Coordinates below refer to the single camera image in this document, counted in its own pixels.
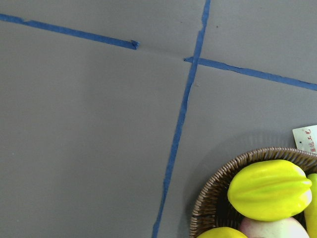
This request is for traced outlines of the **yellow star fruit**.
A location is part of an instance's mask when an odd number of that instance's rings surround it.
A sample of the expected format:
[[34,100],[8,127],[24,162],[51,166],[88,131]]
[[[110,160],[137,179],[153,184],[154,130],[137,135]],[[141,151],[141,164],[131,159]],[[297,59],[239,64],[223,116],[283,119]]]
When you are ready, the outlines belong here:
[[243,216],[271,222],[304,211],[312,201],[311,187],[311,180],[299,166],[286,160],[269,160],[239,171],[227,197]]

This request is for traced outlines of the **brown wicker basket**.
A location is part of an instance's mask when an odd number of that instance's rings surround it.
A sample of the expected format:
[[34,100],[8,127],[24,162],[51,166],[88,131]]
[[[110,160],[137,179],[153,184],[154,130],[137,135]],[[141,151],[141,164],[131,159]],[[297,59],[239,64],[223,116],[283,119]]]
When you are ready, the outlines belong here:
[[228,201],[229,184],[244,167],[277,159],[294,163],[307,175],[317,172],[317,155],[295,148],[266,147],[235,157],[218,169],[201,189],[191,214],[189,237],[196,238],[203,232],[218,227],[238,229],[243,215]]

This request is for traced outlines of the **yellow lemon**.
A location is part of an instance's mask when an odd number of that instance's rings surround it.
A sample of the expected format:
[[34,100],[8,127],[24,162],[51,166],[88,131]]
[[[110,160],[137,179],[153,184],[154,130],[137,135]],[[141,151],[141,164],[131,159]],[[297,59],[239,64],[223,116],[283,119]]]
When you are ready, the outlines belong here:
[[247,238],[247,236],[236,229],[230,227],[219,227],[205,231],[197,238]]

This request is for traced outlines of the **pale green apple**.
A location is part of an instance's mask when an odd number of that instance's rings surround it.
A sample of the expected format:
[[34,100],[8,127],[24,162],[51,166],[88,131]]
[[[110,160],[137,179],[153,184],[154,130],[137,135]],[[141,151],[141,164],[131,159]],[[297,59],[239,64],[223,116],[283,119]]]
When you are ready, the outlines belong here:
[[257,221],[244,218],[239,231],[248,238],[308,238],[304,227],[294,218],[286,218],[273,222]]

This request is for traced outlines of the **paper price tag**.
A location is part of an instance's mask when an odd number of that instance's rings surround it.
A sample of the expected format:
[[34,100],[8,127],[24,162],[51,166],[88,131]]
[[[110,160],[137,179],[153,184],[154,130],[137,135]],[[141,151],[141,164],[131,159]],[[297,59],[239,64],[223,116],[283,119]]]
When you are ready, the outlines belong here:
[[317,126],[311,125],[292,130],[296,148],[302,151],[317,153]]

